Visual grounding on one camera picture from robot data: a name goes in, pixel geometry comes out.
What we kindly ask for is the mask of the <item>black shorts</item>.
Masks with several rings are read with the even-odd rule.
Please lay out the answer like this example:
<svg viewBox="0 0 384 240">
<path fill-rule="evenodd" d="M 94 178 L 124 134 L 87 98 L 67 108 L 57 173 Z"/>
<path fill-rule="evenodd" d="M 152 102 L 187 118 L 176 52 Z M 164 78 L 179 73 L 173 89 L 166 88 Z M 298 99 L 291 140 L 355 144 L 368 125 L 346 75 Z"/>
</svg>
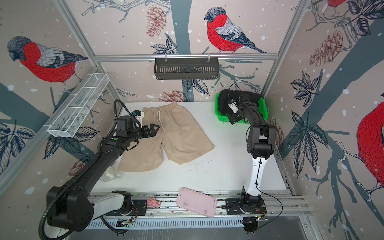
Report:
<svg viewBox="0 0 384 240">
<path fill-rule="evenodd" d="M 260 94 L 246 92 L 246 91 L 238 91 L 238 90 L 223 90 L 216 97 L 216 109 L 217 112 L 221 115 L 225 116 L 230 113 L 233 113 L 233 110 L 229 107 L 229 105 L 234 102 L 236 104 L 244 102 L 243 97 L 249 97 L 249 102 L 258 103 L 260 98 L 262 97 Z"/>
</svg>

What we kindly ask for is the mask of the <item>green plastic basket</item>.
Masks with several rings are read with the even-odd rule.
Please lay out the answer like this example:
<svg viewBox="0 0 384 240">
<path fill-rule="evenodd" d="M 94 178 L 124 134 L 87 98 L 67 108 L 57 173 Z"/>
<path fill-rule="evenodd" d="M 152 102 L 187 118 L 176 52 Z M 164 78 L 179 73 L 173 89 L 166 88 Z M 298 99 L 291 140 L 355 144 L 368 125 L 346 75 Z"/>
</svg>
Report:
<svg viewBox="0 0 384 240">
<path fill-rule="evenodd" d="M 219 95 L 220 93 L 216 94 L 216 98 L 215 98 L 215 114 L 218 117 L 220 122 L 228 123 L 229 122 L 228 117 L 226 115 L 222 115 L 219 112 Z M 267 121 L 269 118 L 269 113 L 268 113 L 266 102 L 263 97 L 259 99 L 258 104 L 259 104 L 259 107 L 258 107 L 259 112 L 263 115 L 264 120 Z"/>
</svg>

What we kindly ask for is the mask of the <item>beige shorts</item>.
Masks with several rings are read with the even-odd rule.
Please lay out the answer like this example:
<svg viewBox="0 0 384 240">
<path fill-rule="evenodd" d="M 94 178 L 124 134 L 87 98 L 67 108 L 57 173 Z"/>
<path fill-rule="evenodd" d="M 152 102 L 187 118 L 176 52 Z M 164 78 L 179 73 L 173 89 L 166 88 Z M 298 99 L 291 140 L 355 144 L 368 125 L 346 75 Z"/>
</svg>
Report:
<svg viewBox="0 0 384 240">
<path fill-rule="evenodd" d="M 163 163 L 163 152 L 169 160 L 182 165 L 215 148 L 192 114 L 177 103 L 143 108 L 143 113 L 143 125 L 157 124 L 160 129 L 155 137 L 139 140 L 136 148 L 122 155 L 120 172 L 155 170 Z"/>
</svg>

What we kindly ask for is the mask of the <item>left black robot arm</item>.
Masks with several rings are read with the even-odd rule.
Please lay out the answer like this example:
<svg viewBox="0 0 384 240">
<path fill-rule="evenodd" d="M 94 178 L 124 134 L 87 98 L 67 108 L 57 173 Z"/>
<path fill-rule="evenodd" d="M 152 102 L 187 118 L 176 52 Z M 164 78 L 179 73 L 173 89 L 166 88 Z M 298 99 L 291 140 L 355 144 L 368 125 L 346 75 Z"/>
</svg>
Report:
<svg viewBox="0 0 384 240">
<path fill-rule="evenodd" d="M 65 239 L 72 232 L 83 231 L 89 223 L 113 211 L 130 213 L 136 211 L 131 194 L 126 191 L 113 191 L 99 201 L 92 202 L 90 193 L 106 170 L 125 151 L 133 150 L 131 143 L 138 144 L 140 139 L 155 137 L 159 125 L 141 125 L 137 119 L 138 111 L 127 116 L 115 117 L 115 123 L 109 134 L 98 144 L 95 157 L 74 177 L 61 187 L 53 187 L 47 193 L 47 208 L 39 223 L 38 233 L 42 240 L 49 237 L 45 225 L 66 229 L 59 236 Z"/>
</svg>

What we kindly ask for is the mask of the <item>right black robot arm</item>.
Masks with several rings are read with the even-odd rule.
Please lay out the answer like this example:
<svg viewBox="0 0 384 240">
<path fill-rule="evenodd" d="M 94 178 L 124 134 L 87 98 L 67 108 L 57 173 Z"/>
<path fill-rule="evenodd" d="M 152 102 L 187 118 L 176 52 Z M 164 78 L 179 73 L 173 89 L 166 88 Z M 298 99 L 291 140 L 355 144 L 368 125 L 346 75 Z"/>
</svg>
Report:
<svg viewBox="0 0 384 240">
<path fill-rule="evenodd" d="M 261 181 L 267 160 L 275 149 L 276 128 L 269 125 L 262 113 L 259 104 L 251 102 L 249 94 L 241 91 L 229 90 L 228 105 L 232 112 L 228 115 L 233 125 L 241 120 L 246 120 L 250 126 L 246 132 L 247 152 L 252 156 L 253 166 L 251 169 L 250 182 L 243 187 L 240 196 L 240 207 L 248 213 L 254 207 L 262 205 Z"/>
</svg>

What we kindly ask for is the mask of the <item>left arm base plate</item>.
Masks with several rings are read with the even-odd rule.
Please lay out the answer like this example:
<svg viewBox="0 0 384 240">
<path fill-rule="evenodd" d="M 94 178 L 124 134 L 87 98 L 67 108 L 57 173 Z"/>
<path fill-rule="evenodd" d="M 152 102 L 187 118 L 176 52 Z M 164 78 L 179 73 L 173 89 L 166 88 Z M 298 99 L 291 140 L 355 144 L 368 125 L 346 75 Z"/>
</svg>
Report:
<svg viewBox="0 0 384 240">
<path fill-rule="evenodd" d="M 147 200 L 132 200 L 132 206 L 130 210 L 120 208 L 118 210 L 111 211 L 106 214 L 108 217 L 120 217 L 120 216 L 145 216 L 147 212 Z"/>
</svg>

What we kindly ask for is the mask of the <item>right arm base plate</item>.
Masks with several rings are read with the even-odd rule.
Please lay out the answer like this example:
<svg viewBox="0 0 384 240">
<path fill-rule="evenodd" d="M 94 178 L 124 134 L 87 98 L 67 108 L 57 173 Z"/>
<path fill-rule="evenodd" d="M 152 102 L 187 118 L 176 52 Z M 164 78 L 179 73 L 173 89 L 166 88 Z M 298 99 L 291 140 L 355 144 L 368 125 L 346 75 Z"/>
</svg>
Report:
<svg viewBox="0 0 384 240">
<path fill-rule="evenodd" d="M 241 203 L 240 198 L 225 199 L 225 204 L 221 206 L 228 215 L 266 215 L 267 209 L 264 200 L 257 196 L 250 201 Z"/>
</svg>

